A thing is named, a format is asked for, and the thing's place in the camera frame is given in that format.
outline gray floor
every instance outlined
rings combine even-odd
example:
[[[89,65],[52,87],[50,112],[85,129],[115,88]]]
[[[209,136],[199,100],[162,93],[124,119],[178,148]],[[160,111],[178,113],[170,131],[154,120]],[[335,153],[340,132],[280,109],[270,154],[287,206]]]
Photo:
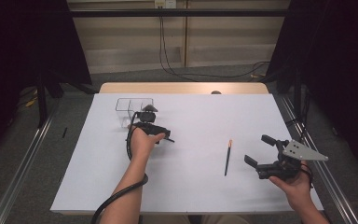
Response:
[[[249,75],[234,76],[244,74],[251,68],[251,65],[213,66],[175,69],[175,72],[224,76],[186,76],[194,81],[244,82],[252,80]],[[264,73],[265,70],[266,66],[262,67],[257,74]],[[183,76],[170,75],[161,69],[93,75],[92,79],[94,83],[92,88],[95,90],[108,81],[189,81],[183,79]],[[35,155],[30,171],[26,174],[16,201],[12,204],[7,217],[4,217],[5,223],[90,223],[89,216],[63,216],[49,211],[92,102],[91,95],[86,95],[64,84],[62,87],[65,89],[65,95],[60,100],[48,97],[48,108],[51,109],[57,105],[57,113]],[[275,83],[269,83],[268,89],[274,93],[283,118],[289,120],[282,105],[283,96],[276,93]],[[21,101],[27,101],[29,97],[29,95],[25,96]],[[313,101],[310,104],[308,118],[307,128],[315,145],[330,158],[327,163],[328,168],[358,217],[358,161],[352,156],[345,139],[332,132],[333,125]],[[0,142],[0,199],[34,138],[37,123],[37,103],[31,107],[21,106],[12,125],[2,137]],[[290,126],[289,131],[292,137],[298,138],[294,126]],[[326,215],[333,223],[344,223],[334,200],[318,175],[316,175],[314,185],[323,202]],[[294,213],[253,215],[251,219],[254,223],[300,223]]]

